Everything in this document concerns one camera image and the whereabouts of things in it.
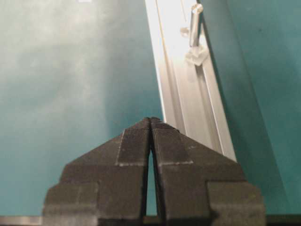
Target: teal background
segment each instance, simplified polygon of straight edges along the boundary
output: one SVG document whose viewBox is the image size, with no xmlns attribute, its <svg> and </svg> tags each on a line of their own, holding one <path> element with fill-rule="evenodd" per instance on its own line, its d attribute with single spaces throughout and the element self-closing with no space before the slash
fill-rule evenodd
<svg viewBox="0 0 301 226">
<path fill-rule="evenodd" d="M 269 214 L 300 214 L 301 1 L 201 2 L 237 159 Z"/>
<path fill-rule="evenodd" d="M 145 5 L 2 0 L 0 33 L 0 215 L 39 215 L 66 163 L 162 118 Z"/>
<path fill-rule="evenodd" d="M 157 215 L 155 174 L 154 174 L 153 156 L 151 152 L 149 156 L 149 172 L 148 172 L 147 183 L 148 184 L 147 184 L 146 214 Z"/>
</svg>

